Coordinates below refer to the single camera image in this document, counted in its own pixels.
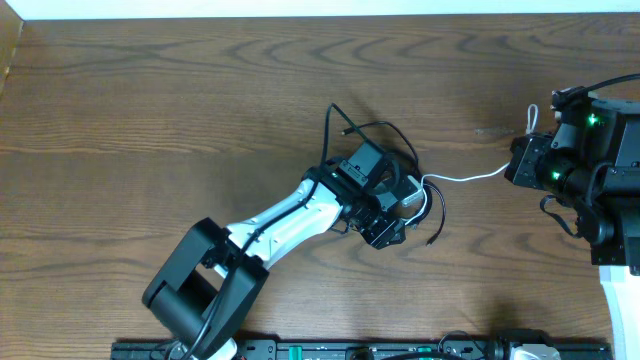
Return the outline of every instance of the white cable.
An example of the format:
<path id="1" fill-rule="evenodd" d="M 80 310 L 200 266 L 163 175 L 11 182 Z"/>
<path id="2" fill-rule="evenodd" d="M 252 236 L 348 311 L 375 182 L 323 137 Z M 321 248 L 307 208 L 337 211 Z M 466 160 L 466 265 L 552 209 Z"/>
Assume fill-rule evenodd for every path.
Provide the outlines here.
<path id="1" fill-rule="evenodd" d="M 533 124 L 531 123 L 531 109 L 532 108 L 534 110 L 534 113 L 533 113 Z M 525 130 L 525 134 L 528 135 L 528 134 L 532 133 L 533 130 L 535 130 L 537 123 L 538 123 L 538 105 L 531 104 L 527 108 L 527 129 Z M 475 176 L 471 176 L 471 177 L 468 177 L 468 178 L 451 178 L 451 177 L 448 177 L 448 176 L 442 176 L 442 175 L 438 175 L 438 174 L 426 174 L 426 175 L 422 176 L 422 178 L 420 179 L 420 187 L 422 188 L 422 194 L 424 195 L 424 201 L 422 202 L 422 207 L 420 208 L 420 211 L 418 211 L 413 217 L 411 217 L 409 219 L 402 219 L 402 220 L 405 221 L 405 224 L 409 225 L 413 220 L 417 219 L 418 217 L 420 217 L 424 213 L 424 210 L 427 207 L 427 191 L 424 189 L 424 179 L 426 179 L 427 177 L 435 177 L 435 178 L 443 179 L 443 180 L 464 182 L 464 181 L 482 179 L 482 178 L 485 178 L 485 177 L 491 177 L 491 176 L 494 176 L 494 175 L 498 175 L 500 172 L 502 172 L 502 170 L 506 169 L 507 166 L 509 166 L 509 163 L 506 163 L 506 164 L 502 165 L 498 170 L 496 170 L 496 171 L 494 171 L 492 173 L 482 174 L 482 175 L 475 175 Z"/>

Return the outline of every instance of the green light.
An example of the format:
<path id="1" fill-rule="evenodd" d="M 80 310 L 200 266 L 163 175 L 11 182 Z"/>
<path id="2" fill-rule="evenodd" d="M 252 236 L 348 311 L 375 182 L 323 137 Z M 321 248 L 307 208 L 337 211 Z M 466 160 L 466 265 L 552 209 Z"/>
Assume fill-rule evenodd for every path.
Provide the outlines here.
<path id="1" fill-rule="evenodd" d="M 589 115 L 589 125 L 593 126 L 597 123 L 598 123 L 598 118 L 596 117 L 596 114 Z"/>

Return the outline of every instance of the wooden table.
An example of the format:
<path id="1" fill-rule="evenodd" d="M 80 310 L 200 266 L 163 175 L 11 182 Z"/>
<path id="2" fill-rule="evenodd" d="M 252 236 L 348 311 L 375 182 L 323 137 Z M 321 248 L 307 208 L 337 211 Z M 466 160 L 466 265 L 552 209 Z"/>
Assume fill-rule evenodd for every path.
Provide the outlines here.
<path id="1" fill-rule="evenodd" d="M 637 71 L 640 15 L 64 21 L 26 24 L 0 101 L 0 358 L 107 358 L 169 333 L 140 298 L 196 221 L 250 217 L 317 163 L 334 101 L 390 120 L 426 172 L 510 159 L 526 108 Z M 602 91 L 633 98 L 638 84 Z M 358 141 L 332 123 L 333 154 Z M 371 129 L 383 144 L 394 133 Z M 440 207 L 376 251 L 307 241 L 244 329 L 283 339 L 427 339 L 546 329 L 611 341 L 589 247 L 502 176 L 437 182 Z"/>

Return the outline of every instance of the white wall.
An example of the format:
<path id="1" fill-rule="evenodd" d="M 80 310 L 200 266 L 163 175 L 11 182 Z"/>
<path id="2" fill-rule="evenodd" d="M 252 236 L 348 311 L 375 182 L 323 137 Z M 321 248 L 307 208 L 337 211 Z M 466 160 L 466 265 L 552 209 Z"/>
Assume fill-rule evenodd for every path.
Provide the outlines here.
<path id="1" fill-rule="evenodd" d="M 7 0 L 24 20 L 637 12 L 640 0 Z"/>

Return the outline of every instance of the black metal base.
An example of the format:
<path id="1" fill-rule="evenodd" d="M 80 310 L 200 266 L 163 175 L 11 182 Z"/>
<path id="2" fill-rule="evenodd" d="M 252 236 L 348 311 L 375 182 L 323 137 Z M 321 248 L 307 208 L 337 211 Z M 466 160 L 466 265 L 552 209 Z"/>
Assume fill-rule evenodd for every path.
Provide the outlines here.
<path id="1" fill-rule="evenodd" d="M 407 352 L 424 352 L 424 358 L 429 359 L 429 351 L 436 351 L 438 342 L 422 343 L 394 343 L 394 342 L 276 342 L 274 340 L 239 340 L 238 360 L 350 360 L 352 354 L 360 349 L 373 350 L 375 360 Z M 149 343 L 113 343 L 111 346 L 111 360 L 148 360 L 163 359 L 164 348 L 158 345 L 162 342 Z M 485 341 L 478 341 L 480 346 L 486 346 Z M 465 359 L 477 359 L 482 354 L 471 341 L 449 340 L 444 350 Z M 555 344 L 562 360 L 612 360 L 611 346 L 608 344 Z M 181 353 L 176 351 L 174 359 Z"/>

